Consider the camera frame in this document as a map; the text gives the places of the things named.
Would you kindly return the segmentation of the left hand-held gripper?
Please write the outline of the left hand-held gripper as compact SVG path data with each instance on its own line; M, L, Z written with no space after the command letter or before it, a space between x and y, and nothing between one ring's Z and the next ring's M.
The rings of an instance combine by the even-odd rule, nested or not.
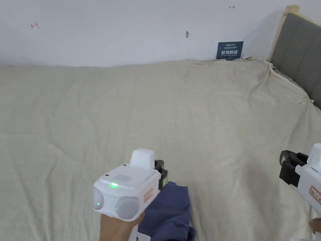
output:
M136 220L158 196L167 181L164 161L155 153L139 148L130 162L99 177L93 185L93 209L101 215L126 222ZM150 241L151 237L134 226L128 241Z

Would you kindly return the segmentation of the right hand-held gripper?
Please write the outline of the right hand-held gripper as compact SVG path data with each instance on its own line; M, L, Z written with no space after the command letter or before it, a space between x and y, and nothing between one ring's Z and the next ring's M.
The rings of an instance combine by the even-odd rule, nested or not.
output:
M316 143L309 155L283 150L280 175L321 217L321 144Z

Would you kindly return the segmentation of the person's left hand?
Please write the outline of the person's left hand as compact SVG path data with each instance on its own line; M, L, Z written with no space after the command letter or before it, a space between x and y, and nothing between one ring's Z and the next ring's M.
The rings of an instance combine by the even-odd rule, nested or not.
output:
M143 212L136 220L126 222L120 219L112 218L107 215L101 215L100 219L100 241L128 241L134 226L139 225L145 213Z

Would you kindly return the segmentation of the person's right hand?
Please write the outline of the person's right hand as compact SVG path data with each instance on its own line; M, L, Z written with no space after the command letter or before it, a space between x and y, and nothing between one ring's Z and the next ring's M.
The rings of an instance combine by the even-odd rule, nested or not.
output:
M309 226L314 235L321 233L321 218L313 218L309 221Z

